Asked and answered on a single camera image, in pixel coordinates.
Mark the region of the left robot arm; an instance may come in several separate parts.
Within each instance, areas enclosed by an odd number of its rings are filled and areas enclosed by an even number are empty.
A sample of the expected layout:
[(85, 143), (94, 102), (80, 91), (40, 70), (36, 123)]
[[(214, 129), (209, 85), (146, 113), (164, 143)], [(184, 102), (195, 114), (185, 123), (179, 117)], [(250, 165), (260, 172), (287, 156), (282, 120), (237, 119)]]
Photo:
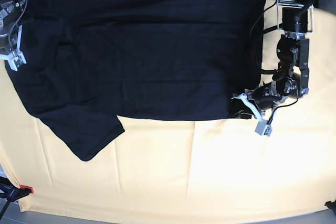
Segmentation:
[(269, 74), (272, 81), (253, 89), (246, 89), (241, 95), (234, 95), (235, 105), (231, 118), (257, 118), (265, 111), (271, 110), (270, 124), (276, 111), (284, 108), (287, 98), (296, 102), (308, 94), (309, 87), (309, 45), (307, 33), (313, 31), (313, 8), (315, 0), (275, 0), (277, 8), (277, 24), (269, 27), (258, 35), (254, 35), (247, 47), (249, 56), (256, 58), (256, 43), (263, 36), (274, 30), (281, 30), (283, 34), (277, 43), (278, 68), (264, 70), (256, 62), (260, 74)]

